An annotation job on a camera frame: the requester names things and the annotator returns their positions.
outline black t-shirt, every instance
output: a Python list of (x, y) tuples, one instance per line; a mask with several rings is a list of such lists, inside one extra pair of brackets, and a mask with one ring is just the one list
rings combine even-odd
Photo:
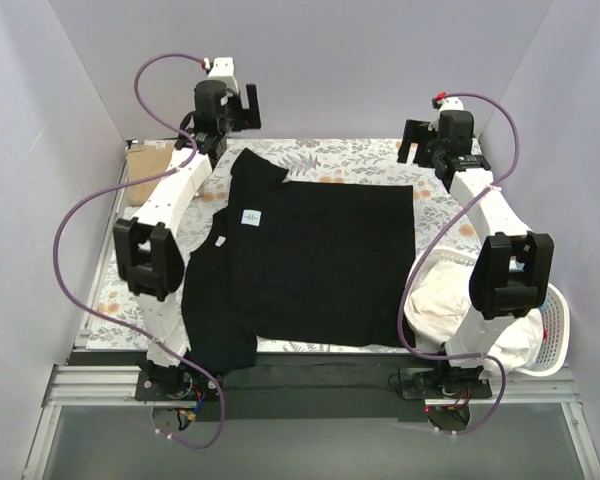
[[(412, 187), (287, 182), (286, 169), (250, 150), (232, 175), (229, 205), (187, 267), (192, 360), (248, 366), (253, 335), (399, 346), (396, 316), (415, 258)], [(235, 361), (210, 353), (251, 348), (253, 357)]]

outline white tag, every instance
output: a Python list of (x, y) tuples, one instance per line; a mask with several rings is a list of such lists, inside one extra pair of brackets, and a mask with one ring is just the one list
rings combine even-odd
[(260, 226), (260, 217), (262, 212), (258, 210), (245, 210), (242, 212), (242, 223), (245, 225), (253, 225), (254, 227)]

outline floral pattern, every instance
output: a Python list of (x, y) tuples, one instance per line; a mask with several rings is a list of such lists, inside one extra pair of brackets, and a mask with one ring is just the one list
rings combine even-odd
[[(162, 141), (146, 142), (160, 144)], [(289, 170), (291, 180), (309, 182), (357, 183), (369, 185), (413, 185), (416, 249), (422, 251), (437, 232), (458, 213), (460, 206), (445, 191), (432, 170), (396, 162), (396, 140), (246, 140), (229, 141), (229, 148), (185, 213), (178, 231), (178, 246), (187, 259), (211, 229), (212, 216), (227, 205), (231, 166), (244, 148)], [(477, 141), (474, 153), (479, 153)], [(131, 218), (137, 208), (127, 207), (123, 216)], [(475, 230), (464, 218), (441, 241), (459, 250), (477, 253), (480, 249)], [(118, 277), (115, 253), (104, 269), (104, 286), (97, 309), (142, 326), (142, 315), (133, 295)], [(178, 291), (178, 301), (182, 288)], [(118, 325), (93, 319), (88, 349), (146, 350), (147, 339)], [(258, 340), (262, 352), (399, 352), (401, 349), (370, 345), (346, 347), (281, 340)]]

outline laundry basket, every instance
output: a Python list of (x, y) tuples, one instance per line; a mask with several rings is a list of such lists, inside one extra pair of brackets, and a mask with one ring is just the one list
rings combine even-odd
[[(418, 272), (411, 291), (414, 291), (425, 278), (429, 270), (441, 260), (471, 266), (477, 257), (460, 252), (453, 248), (435, 247), (427, 257)], [(533, 377), (547, 377), (556, 373), (564, 364), (569, 346), (569, 307), (562, 294), (549, 284), (547, 297), (540, 307), (544, 338), (535, 363), (527, 368), (517, 368), (516, 371)]]

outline wall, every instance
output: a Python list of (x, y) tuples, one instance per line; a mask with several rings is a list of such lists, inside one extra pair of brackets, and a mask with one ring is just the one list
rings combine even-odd
[[(430, 118), (442, 90), (499, 98), (552, 0), (50, 2), (125, 138), (172, 136), (130, 88), (167, 51), (235, 58), (238, 80), (261, 97), (264, 128), (250, 136), (392, 138), (407, 116)], [(142, 91), (178, 122), (203, 74), (169, 62), (147, 72)], [(481, 130), (490, 109), (476, 113)]]
[[(54, 363), (80, 313), (61, 295), (51, 245), (62, 215), (120, 175), (122, 140), (46, 0), (0, 1), (0, 480), (19, 479)], [(65, 236), (70, 287), (86, 296), (111, 199)]]
[[(555, 240), (552, 282), (572, 313), (568, 362), (600, 456), (600, 1), (555, 2), (502, 102), (522, 153), (505, 191), (525, 222)], [(495, 115), (483, 135), (500, 171), (510, 135)]]

